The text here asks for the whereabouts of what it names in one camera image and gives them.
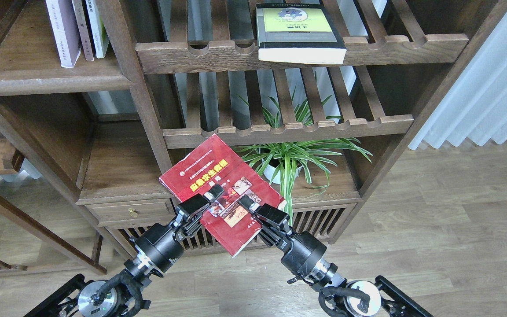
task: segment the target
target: book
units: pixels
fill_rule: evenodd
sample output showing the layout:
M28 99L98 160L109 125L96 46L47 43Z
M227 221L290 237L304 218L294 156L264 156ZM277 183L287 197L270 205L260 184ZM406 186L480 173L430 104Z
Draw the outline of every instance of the book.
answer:
M87 15L89 16L91 34L93 35L93 45L95 46L95 57L104 58L109 48L109 36L101 20L101 15L99 15L95 0L85 1L87 4Z
M76 22L78 26L79 37L81 38L81 47L83 48L83 56L85 60L95 60L93 56L93 48L91 42L90 27L87 24L87 10L85 8L85 0L72 0L74 12L76 13Z
M81 54L81 41L76 23L76 14L71 0L46 0L46 8L60 65L64 68L72 68Z
M259 60L343 64L344 40L320 4L256 4Z
M261 225L238 200L249 196L260 205L282 207L284 198L216 134L173 165L160 178L180 201L204 195L215 184L224 193L203 213L201 224L235 257L259 233Z

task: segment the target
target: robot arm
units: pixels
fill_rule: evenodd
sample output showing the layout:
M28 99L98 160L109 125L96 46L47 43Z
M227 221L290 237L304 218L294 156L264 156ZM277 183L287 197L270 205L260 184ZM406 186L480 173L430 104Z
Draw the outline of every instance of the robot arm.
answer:
M260 206L247 196L239 203L262 224L259 234L264 243L283 251L281 263L294 275L288 283L298 280L307 283L319 293L318 303L331 317L374 316L381 307L391 317L432 316L382 276L377 276L375 283L348 282L337 273L335 264L324 259L326 246L308 231L294 232L288 225L288 214L283 211L267 204ZM380 291L392 300L384 299Z
M150 275L163 277L183 255L179 241L193 236L201 228L199 220L203 212L222 193L222 187L216 185L205 195L187 199L177 205L176 216L168 225L155 223L141 237L133 239L138 254L125 262L125 269L107 282L95 281L81 291L78 306L82 315L133 317L141 309L148 309L150 301L143 300L141 290L151 283ZM134 306L125 312L132 300Z
M182 202L169 224L156 223L141 237L132 239L138 254L124 263L125 269L119 274L108 281L87 283L83 282L83 275L76 275L26 317L72 316L76 299L71 299L75 298L71 294L77 290L77 306L85 317L133 317L141 309L148 309L150 301L143 300L141 291L151 283L150 275L163 277L181 257L180 241L200 229L203 212L222 193L222 187L215 185L204 196L195 195ZM432 316L382 276L376 277L375 283L348 282L335 264L324 259L326 246L309 232L297 233L290 228L289 216L283 211L270 205L260 206L247 196L239 203L262 224L259 235L264 243L283 251L280 261L294 275L288 283L307 283L318 292L320 307L331 317L370 317L381 307L390 317ZM392 300L383 299L381 291Z

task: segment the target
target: green book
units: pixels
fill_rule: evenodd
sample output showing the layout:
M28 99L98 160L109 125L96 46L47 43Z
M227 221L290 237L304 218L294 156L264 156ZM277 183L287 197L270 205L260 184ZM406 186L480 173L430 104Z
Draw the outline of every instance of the green book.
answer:
M256 4L259 60L343 64L343 39L320 4Z

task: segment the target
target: floorboard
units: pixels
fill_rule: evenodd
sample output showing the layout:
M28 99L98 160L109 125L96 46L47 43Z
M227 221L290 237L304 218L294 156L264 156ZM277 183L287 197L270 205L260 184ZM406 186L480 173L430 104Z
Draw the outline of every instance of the floorboard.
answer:
M11 197L19 192L7 190ZM74 215L66 209L52 215L55 203L48 197L58 197L36 197L26 203L28 212L66 240L87 243L89 231ZM106 252L102 263L109 277L123 266ZM50 262L48 254L0 219L1 257ZM276 249L244 251L235 259L184 257L164 279L153 277L144 292L151 308L139 316L324 317L314 291L286 284L292 276L279 259ZM384 275L436 317L507 316L507 143L405 152L338 242L328 246L326 259L349 279ZM24 315L75 273L0 277L0 316Z

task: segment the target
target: white flower pot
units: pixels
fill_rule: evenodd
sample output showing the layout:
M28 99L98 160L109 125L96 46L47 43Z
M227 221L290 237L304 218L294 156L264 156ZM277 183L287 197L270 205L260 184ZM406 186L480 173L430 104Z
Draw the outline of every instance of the white flower pot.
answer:
M300 175L300 170L302 169L302 165L296 169L296 173L294 173L294 178L297 178ZM275 168L271 166L271 164L267 165L265 170L263 171L263 175L267 178L268 181L271 181L271 177L275 173ZM277 172L277 175L273 178L273 184L281 185L281 171Z

